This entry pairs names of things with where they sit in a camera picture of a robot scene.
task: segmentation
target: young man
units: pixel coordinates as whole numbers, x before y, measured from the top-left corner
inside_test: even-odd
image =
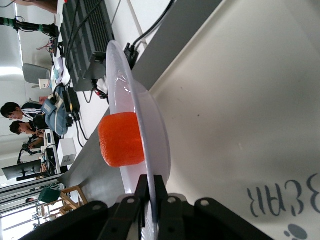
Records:
[[[36,135],[38,138],[29,144],[29,148],[40,148],[44,145],[44,131],[37,130],[32,121],[31,122],[23,122],[23,121],[14,121],[10,125],[10,131],[14,134],[20,135],[21,133],[26,133],[28,135]]]
[[[28,135],[36,135],[37,137],[43,138],[44,137],[44,130],[37,130],[34,127],[32,121],[30,122],[23,122],[23,121],[14,121],[10,125],[10,131],[14,134],[20,135],[21,133],[26,133]]]
[[[33,146],[41,144],[44,140],[44,130],[38,130],[34,127],[33,122],[23,122],[23,121],[14,121],[10,125],[10,131],[14,134],[20,135],[21,133],[26,133],[28,135],[36,135],[38,139],[35,142],[30,143],[29,147],[30,149],[33,149]],[[58,144],[60,141],[60,137],[53,132],[53,137],[55,144]]]
[[[2,116],[9,120],[22,120],[23,117],[26,117],[33,121],[36,115],[45,114],[41,107],[42,105],[31,102],[25,103],[22,107],[15,102],[7,102],[0,112]]]

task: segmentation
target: clear plastic plate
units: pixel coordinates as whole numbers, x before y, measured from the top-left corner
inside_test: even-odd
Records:
[[[134,80],[126,56],[116,41],[109,42],[107,46],[106,81],[110,113],[136,113],[142,137],[145,161],[120,167],[125,192],[134,193],[140,175],[147,174],[155,222],[156,190],[153,176],[162,175],[166,184],[171,169],[169,140],[163,117],[154,98]]]

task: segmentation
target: backpack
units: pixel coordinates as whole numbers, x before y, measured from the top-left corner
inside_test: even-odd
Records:
[[[45,123],[59,136],[65,135],[68,132],[66,119],[68,115],[63,97],[64,90],[63,84],[57,85],[41,107],[41,110],[45,113]]]

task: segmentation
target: orange cube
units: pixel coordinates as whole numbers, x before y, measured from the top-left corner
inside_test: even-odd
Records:
[[[105,116],[98,127],[101,154],[111,167],[135,165],[145,160],[138,118],[134,112]]]

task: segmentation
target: person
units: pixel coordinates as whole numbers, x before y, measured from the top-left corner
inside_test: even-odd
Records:
[[[30,122],[23,122],[20,120],[14,121],[10,125],[10,131],[14,134],[20,135],[21,133],[25,133],[28,135],[36,135],[37,137],[44,138],[44,130],[38,130],[34,127],[34,123]]]
[[[23,122],[20,120],[14,121],[10,125],[10,131],[14,134],[20,135],[21,133],[25,133],[28,135],[36,135],[38,139],[29,144],[30,149],[33,149],[35,145],[42,144],[45,137],[45,130],[38,130],[34,127],[33,122]],[[53,132],[54,142],[58,144],[60,141],[60,137]]]
[[[57,13],[58,0],[11,0],[22,6],[36,6],[52,14]]]
[[[31,102],[25,103],[22,107],[15,102],[7,102],[2,106],[0,112],[2,116],[9,120],[22,120],[23,117],[26,117],[33,121],[36,115],[45,114],[41,107],[42,105]]]

